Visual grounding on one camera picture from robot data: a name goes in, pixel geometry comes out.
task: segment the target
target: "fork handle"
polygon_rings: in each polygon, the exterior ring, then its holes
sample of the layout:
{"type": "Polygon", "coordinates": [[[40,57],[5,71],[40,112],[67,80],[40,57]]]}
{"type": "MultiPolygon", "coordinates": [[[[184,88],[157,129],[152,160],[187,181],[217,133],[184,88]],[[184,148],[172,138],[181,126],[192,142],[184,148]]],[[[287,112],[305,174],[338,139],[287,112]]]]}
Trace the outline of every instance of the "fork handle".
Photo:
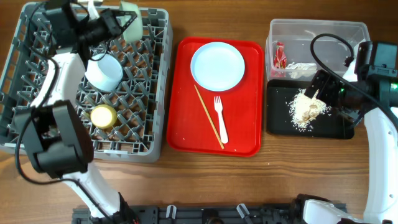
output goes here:
{"type": "Polygon", "coordinates": [[[224,124],[224,118],[223,118],[223,113],[219,112],[218,113],[218,123],[220,124],[220,138],[222,143],[227,143],[228,142],[228,135],[226,133],[226,128],[224,124]]]}

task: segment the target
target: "white cup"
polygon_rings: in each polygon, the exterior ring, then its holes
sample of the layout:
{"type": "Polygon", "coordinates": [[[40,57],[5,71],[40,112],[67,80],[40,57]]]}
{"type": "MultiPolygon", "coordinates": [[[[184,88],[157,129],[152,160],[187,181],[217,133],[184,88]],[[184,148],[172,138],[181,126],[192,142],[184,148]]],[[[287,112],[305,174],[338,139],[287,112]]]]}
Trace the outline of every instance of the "white cup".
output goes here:
{"type": "MultiPolygon", "coordinates": [[[[104,54],[98,54],[93,59],[99,59],[104,54]]],[[[112,55],[106,54],[98,62],[88,61],[86,78],[96,88],[103,91],[112,91],[118,87],[123,77],[123,68],[112,55]]]]}

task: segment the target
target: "red tray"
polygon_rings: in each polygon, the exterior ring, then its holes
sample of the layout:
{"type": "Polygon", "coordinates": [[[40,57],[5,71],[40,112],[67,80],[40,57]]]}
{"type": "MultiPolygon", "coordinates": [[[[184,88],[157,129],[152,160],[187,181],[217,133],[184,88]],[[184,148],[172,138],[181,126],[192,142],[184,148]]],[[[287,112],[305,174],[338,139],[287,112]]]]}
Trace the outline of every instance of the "red tray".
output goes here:
{"type": "Polygon", "coordinates": [[[178,46],[175,63],[167,125],[168,144],[181,151],[244,157],[255,155],[261,147],[263,78],[264,51],[254,42],[199,37],[183,39],[178,46]],[[231,44],[243,56],[243,78],[230,90],[206,90],[192,77],[190,64],[193,54],[199,47],[210,42],[231,44]],[[214,109],[214,96],[221,97],[229,138],[229,142],[224,144],[225,149],[221,149],[217,141],[194,84],[198,87],[218,132],[220,129],[218,115],[214,109]]]}

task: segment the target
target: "clear plastic bin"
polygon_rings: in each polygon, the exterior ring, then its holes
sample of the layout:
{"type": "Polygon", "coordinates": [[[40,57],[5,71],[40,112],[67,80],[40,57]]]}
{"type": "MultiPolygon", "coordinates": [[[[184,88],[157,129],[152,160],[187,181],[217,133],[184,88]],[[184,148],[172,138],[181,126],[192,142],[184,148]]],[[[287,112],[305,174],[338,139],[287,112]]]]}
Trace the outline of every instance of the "clear plastic bin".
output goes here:
{"type": "MultiPolygon", "coordinates": [[[[323,33],[338,35],[352,47],[362,41],[369,41],[368,28],[363,22],[321,21],[308,19],[273,19],[266,42],[266,71],[268,80],[310,81],[316,71],[288,70],[275,68],[274,57],[277,42],[282,42],[287,65],[290,63],[316,63],[310,52],[312,39],[323,33]]],[[[315,53],[328,67],[343,75],[347,67],[343,65],[348,48],[336,39],[322,37],[315,42],[315,53]]]]}

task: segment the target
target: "yellow bowl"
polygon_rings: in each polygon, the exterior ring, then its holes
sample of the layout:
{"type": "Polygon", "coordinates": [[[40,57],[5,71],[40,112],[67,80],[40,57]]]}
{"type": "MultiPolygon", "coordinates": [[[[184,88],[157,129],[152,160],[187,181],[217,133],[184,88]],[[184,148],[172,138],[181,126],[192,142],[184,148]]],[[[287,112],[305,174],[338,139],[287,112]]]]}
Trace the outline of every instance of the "yellow bowl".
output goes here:
{"type": "Polygon", "coordinates": [[[116,122],[116,110],[108,105],[98,105],[91,112],[90,119],[97,128],[109,128],[116,122]]]}

